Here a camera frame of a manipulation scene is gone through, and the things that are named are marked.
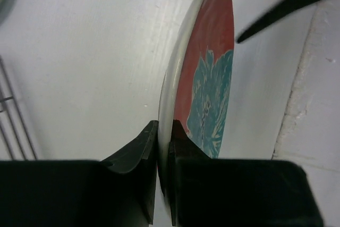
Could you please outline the red and teal plate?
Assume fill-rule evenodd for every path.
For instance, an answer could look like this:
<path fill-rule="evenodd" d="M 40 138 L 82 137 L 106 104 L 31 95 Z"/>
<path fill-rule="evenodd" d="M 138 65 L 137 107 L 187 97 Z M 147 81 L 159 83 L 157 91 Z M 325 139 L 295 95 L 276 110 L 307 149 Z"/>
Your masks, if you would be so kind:
<path fill-rule="evenodd" d="M 158 173 L 168 195 L 167 159 L 178 120 L 209 157 L 219 155 L 230 96 L 234 54 L 232 0 L 193 0 L 181 24 L 161 88 Z"/>

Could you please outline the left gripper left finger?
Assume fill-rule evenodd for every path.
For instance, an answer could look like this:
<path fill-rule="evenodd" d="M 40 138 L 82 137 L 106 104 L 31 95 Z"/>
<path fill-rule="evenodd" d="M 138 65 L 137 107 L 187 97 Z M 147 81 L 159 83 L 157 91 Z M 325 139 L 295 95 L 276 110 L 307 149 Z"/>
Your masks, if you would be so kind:
<path fill-rule="evenodd" d="M 102 161 L 2 161 L 1 226 L 149 226 L 158 122 Z"/>

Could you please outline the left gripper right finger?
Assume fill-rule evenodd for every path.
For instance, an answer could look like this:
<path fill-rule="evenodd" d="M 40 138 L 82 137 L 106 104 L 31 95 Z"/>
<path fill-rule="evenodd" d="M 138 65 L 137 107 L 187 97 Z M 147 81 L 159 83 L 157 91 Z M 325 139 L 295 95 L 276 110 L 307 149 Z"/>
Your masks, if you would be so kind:
<path fill-rule="evenodd" d="M 212 159 L 172 127 L 168 199 L 173 226 L 323 226 L 303 168 L 289 161 Z"/>

